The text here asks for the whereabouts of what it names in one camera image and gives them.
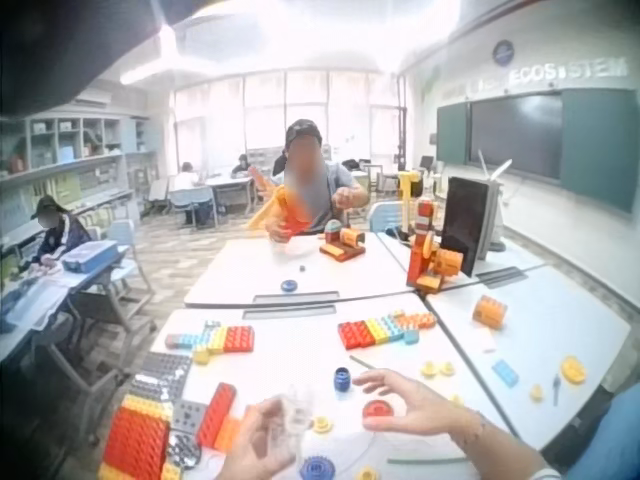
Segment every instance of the baseball cap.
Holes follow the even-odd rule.
[[[320,135],[318,126],[311,120],[301,118],[300,120],[296,120],[295,122],[293,122],[291,125],[289,125],[289,128],[287,128],[287,136],[284,142],[284,148],[289,150],[291,142],[303,135],[316,137],[318,139],[318,143],[320,144],[320,146],[322,146],[322,135]]]

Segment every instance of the hand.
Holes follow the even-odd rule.
[[[295,455],[267,452],[269,422],[282,416],[282,401],[272,398],[251,407],[217,480],[268,480],[295,460]]]
[[[353,206],[353,192],[348,187],[340,187],[331,200],[337,208],[346,210]]]
[[[417,380],[411,380],[391,370],[370,370],[353,380],[364,386],[365,393],[379,388],[380,395],[395,393],[407,404],[404,417],[367,417],[362,420],[365,429],[374,432],[401,432],[416,435],[456,433],[465,428],[474,415],[441,397]]]
[[[269,238],[277,243],[287,243],[291,240],[292,234],[286,224],[279,217],[268,218],[265,222],[265,229]]]

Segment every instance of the person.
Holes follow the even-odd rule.
[[[46,232],[36,255],[31,259],[31,265],[53,267],[63,254],[91,241],[80,220],[58,205],[51,195],[38,200],[36,211],[31,216],[31,219],[34,218],[38,219]]]
[[[296,120],[287,129],[284,172],[273,177],[276,185],[294,188],[312,218],[306,234],[321,233],[331,219],[343,221],[343,212],[363,207],[369,195],[351,173],[338,163],[326,163],[322,158],[322,136],[311,120]],[[272,217],[265,222],[272,240],[286,243],[291,232],[281,219]]]
[[[247,170],[249,170],[249,159],[247,158],[247,155],[243,153],[238,157],[238,165],[233,167],[233,170],[231,170],[231,175],[235,175],[236,173],[240,172],[246,172]]]
[[[561,478],[534,449],[495,427],[479,413],[441,397],[421,382],[383,369],[369,370],[353,379],[353,384],[364,387],[368,394],[395,393],[407,407],[404,416],[364,418],[365,430],[423,436],[448,434],[481,478]],[[282,415],[282,405],[277,399],[267,400],[250,411],[217,480],[266,480],[293,463],[293,455],[266,451],[267,427],[279,415]]]
[[[193,165],[190,162],[182,164],[181,172],[173,179],[173,190],[189,190],[195,187],[201,187],[204,184],[200,181],[198,174],[193,171]],[[208,202],[198,204],[196,208],[196,222],[198,225],[205,225],[211,216],[212,205]],[[193,216],[191,210],[185,212],[185,225],[193,224]]]
[[[280,156],[276,158],[275,162],[273,162],[273,171],[271,172],[271,176],[275,177],[277,175],[280,175],[282,172],[284,172],[284,167],[286,164],[287,164],[287,151],[283,148]]]

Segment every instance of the wall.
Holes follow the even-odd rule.
[[[417,165],[420,155],[435,154],[429,134],[436,132],[437,109],[442,105],[553,87],[638,91],[640,23],[637,13],[629,13],[632,4],[543,1],[477,30],[417,65],[407,72],[409,158]],[[506,68],[495,64],[491,55],[503,39],[515,48]],[[540,67],[532,76],[534,65],[549,70],[550,79],[539,78]],[[446,173],[480,175],[473,167],[447,166]],[[631,267],[640,265],[640,179],[631,215],[553,185],[516,176],[505,176],[503,181],[507,226],[556,251],[640,307],[640,269]]]

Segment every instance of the man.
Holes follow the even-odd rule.
[[[311,218],[307,234],[324,231],[331,219],[344,221],[344,210],[363,207],[369,201],[367,192],[349,171],[322,158],[322,136],[311,120],[297,120],[285,138],[287,163],[285,171],[273,178],[274,183],[295,189]],[[286,243],[291,232],[281,219],[271,218],[265,225],[272,240]]]

